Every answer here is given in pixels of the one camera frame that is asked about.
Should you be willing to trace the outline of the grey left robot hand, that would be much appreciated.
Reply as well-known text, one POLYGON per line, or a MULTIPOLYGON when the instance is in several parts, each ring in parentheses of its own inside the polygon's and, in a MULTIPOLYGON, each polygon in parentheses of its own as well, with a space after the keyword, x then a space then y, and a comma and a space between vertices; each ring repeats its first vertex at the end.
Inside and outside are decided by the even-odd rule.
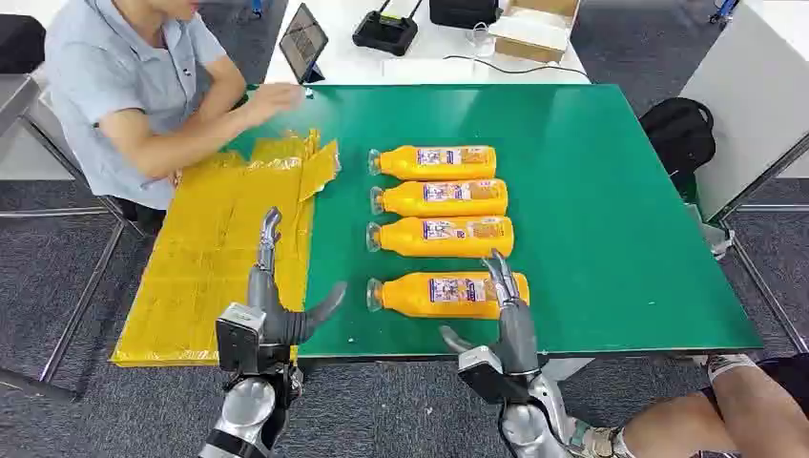
POLYGON ((249 307, 260 309, 265 314, 262 325, 265 343, 298 345, 307 342, 335 313, 345 296, 347 282, 336 282, 328 295, 312 309, 306 311, 286 309, 280 301, 275 279, 276 248, 280 240, 281 219, 280 210, 273 206, 262 220, 258 258, 249 273, 247 302, 249 307))

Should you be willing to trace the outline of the person's right hand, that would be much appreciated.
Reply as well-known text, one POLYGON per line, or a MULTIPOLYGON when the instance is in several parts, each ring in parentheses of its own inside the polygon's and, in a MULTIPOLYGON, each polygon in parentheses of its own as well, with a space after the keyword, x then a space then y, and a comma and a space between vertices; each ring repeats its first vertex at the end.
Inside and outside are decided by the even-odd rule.
POLYGON ((297 108, 304 99, 304 87, 291 83, 262 84, 244 108, 252 126, 260 125, 278 113, 297 108))

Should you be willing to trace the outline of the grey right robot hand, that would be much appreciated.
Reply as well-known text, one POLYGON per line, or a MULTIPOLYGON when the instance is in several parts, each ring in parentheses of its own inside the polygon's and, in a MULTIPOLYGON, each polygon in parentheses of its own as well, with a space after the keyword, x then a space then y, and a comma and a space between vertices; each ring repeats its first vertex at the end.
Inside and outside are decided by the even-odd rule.
POLYGON ((439 327, 446 346, 458 354, 460 372, 529 375, 539 370, 534 322, 506 259, 496 249, 482 259, 499 306, 499 337, 490 345, 472 346, 447 325, 439 327))

